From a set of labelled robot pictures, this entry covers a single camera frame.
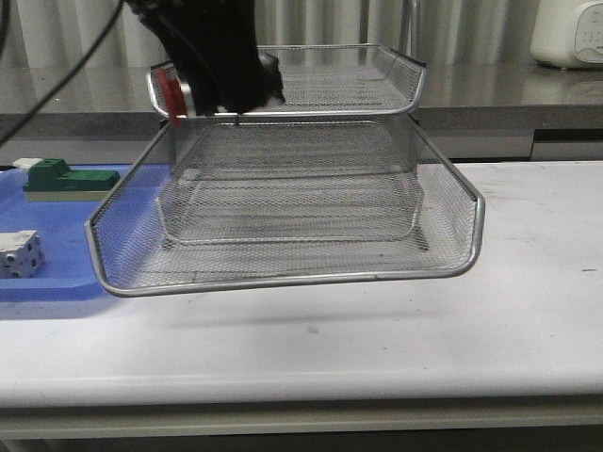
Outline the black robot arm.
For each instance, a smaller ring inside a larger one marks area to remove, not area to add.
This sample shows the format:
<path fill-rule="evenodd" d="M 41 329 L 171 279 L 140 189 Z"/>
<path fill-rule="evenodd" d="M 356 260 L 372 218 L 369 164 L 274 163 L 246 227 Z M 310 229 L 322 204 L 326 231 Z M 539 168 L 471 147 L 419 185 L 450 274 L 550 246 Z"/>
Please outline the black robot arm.
<path fill-rule="evenodd" d="M 168 117 L 244 114 L 285 102 L 277 57 L 257 47 L 254 1 L 130 1 L 175 74 L 156 70 Z"/>

